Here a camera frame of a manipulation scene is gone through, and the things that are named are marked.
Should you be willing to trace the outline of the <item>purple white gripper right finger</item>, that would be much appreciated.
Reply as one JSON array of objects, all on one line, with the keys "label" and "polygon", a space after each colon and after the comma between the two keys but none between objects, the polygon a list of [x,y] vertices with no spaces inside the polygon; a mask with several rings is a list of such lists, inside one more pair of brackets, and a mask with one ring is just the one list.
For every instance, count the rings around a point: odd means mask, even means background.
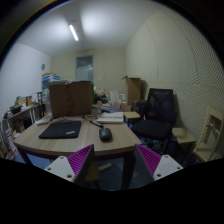
[{"label": "purple white gripper right finger", "polygon": [[160,155],[139,144],[135,145],[135,154],[140,157],[143,170],[155,181],[182,169],[182,166],[171,156],[167,154]]}]

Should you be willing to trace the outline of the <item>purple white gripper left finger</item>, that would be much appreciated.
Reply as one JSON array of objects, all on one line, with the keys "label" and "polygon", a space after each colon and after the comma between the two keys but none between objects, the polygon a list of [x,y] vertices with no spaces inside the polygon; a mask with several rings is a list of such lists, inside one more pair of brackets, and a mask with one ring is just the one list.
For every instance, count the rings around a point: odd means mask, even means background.
[{"label": "purple white gripper left finger", "polygon": [[73,154],[59,156],[45,171],[77,185],[83,185],[94,158],[94,145],[86,146]]}]

